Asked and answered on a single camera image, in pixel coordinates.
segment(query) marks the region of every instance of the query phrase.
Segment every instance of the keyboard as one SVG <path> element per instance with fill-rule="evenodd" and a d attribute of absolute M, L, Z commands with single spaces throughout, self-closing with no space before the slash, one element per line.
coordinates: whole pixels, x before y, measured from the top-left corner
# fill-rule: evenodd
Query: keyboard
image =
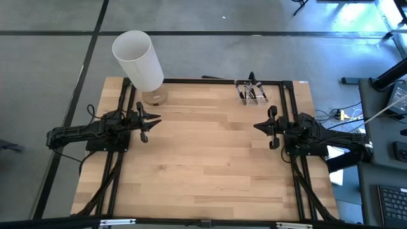
<path fill-rule="evenodd" d="M 378 186 L 383 226 L 407 228 L 407 188 Z"/>

